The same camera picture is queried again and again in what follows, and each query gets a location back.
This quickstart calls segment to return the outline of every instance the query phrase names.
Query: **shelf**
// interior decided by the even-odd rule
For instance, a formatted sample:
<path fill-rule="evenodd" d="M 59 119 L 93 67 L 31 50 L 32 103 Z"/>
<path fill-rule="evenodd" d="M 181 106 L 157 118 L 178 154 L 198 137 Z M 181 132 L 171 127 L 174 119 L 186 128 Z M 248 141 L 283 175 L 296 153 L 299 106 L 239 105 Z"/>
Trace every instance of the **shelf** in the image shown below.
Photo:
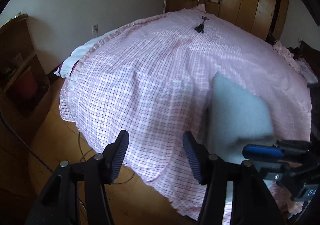
<path fill-rule="evenodd" d="M 5 84 L 3 91 L 7 92 L 8 89 L 12 86 L 12 84 L 17 80 L 17 78 L 20 76 L 20 74 L 25 70 L 25 68 L 28 66 L 29 62 L 33 59 L 33 57 L 36 55 L 36 52 L 33 51 L 30 53 L 30 55 L 23 61 L 21 66 L 17 69 L 17 71 L 12 75 L 10 80 Z"/>
<path fill-rule="evenodd" d="M 6 24 L 2 25 L 0 27 L 0 33 L 2 33 L 3 31 L 5 31 L 7 28 L 11 27 L 13 24 L 17 23 L 17 22 L 20 22 L 22 20 L 25 20 L 27 19 L 28 17 L 28 14 L 25 13 L 25 14 L 21 14 L 20 16 L 16 17 L 16 18 L 13 18 L 12 20 L 8 21 Z"/>

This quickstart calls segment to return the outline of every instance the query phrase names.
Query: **wall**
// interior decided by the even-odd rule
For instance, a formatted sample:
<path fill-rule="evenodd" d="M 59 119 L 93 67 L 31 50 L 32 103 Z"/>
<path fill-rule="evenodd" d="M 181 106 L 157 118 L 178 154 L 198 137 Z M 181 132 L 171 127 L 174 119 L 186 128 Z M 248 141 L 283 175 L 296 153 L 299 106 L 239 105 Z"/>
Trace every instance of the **wall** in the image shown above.
<path fill-rule="evenodd" d="M 18 12 L 28 13 L 29 31 L 46 73 L 92 38 L 139 18 L 163 13 L 164 0 L 10 0 L 0 25 Z"/>
<path fill-rule="evenodd" d="M 320 27 L 301 0 L 289 0 L 287 18 L 280 37 L 286 47 L 299 47 L 299 40 L 320 50 Z"/>

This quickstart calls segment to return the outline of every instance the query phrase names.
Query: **screw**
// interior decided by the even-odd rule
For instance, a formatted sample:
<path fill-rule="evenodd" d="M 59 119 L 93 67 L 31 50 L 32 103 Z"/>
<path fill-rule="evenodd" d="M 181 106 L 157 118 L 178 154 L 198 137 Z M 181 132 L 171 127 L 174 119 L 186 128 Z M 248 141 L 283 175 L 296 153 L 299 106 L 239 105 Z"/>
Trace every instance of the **screw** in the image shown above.
<path fill-rule="evenodd" d="M 209 160 L 211 160 L 211 161 L 217 161 L 218 160 L 218 156 L 216 155 L 216 154 L 210 154 L 209 155 Z"/>
<path fill-rule="evenodd" d="M 100 160 L 100 159 L 103 158 L 103 154 L 97 153 L 97 154 L 94 156 L 94 158 L 95 158 L 96 160 Z"/>
<path fill-rule="evenodd" d="M 245 167 L 251 167 L 252 163 L 249 160 L 245 160 L 245 161 L 243 161 L 243 165 Z"/>
<path fill-rule="evenodd" d="M 61 167 L 66 167 L 66 166 L 68 166 L 68 164 L 69 164 L 68 161 L 62 161 L 62 162 L 60 163 L 60 166 L 61 166 Z"/>

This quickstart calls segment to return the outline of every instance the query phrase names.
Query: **pink checkered fabric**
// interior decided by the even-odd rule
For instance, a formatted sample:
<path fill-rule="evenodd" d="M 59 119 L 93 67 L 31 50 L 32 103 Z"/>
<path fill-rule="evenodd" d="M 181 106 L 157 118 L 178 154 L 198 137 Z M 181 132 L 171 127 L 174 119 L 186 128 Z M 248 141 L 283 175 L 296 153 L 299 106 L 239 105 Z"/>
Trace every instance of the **pink checkered fabric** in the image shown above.
<path fill-rule="evenodd" d="M 203 15 L 210 20 L 202 34 L 194 27 Z M 127 130 L 125 164 L 180 214 L 197 219 L 206 186 L 193 178 L 182 134 L 190 130 L 200 141 L 217 72 L 268 103 L 278 138 L 309 139 L 311 103 L 303 78 L 269 44 L 206 14 L 204 6 L 128 24 L 96 43 L 63 85 L 61 117 L 74 121 L 96 152 Z M 284 208 L 287 194 L 271 191 Z M 227 203 L 224 224 L 230 214 Z"/>

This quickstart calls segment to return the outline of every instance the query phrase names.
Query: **electrical outlet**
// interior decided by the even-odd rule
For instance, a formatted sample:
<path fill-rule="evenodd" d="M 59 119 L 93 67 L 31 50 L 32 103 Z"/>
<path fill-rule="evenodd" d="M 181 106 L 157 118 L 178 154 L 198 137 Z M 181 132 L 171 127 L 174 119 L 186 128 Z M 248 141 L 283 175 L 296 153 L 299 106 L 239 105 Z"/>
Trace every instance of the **electrical outlet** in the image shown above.
<path fill-rule="evenodd" d="M 98 24 L 92 24 L 92 37 L 98 37 Z"/>

